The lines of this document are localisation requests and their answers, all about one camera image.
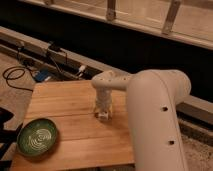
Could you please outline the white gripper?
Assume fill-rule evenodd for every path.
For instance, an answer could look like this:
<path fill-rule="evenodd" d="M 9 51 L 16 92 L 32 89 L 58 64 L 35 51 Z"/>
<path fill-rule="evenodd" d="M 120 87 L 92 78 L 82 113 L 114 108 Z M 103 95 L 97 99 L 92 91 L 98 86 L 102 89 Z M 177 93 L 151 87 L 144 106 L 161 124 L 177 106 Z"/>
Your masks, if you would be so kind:
<path fill-rule="evenodd" d="M 101 111 L 108 111 L 109 117 L 113 116 L 113 108 L 111 107 L 112 97 L 111 90 L 107 89 L 97 89 L 96 90 L 96 107 L 98 109 L 94 110 L 94 116 L 98 117 L 99 109 Z"/>

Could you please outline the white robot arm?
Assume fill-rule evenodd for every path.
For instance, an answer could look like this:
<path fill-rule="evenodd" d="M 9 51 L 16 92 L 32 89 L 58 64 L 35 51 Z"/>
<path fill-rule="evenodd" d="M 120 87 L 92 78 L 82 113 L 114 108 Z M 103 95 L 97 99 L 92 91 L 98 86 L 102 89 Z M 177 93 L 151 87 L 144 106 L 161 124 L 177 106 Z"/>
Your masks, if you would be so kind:
<path fill-rule="evenodd" d="M 180 70 L 143 70 L 118 76 L 105 71 L 91 80 L 99 119 L 110 117 L 111 92 L 126 93 L 135 171 L 188 171 L 176 106 L 189 96 L 191 82 Z"/>

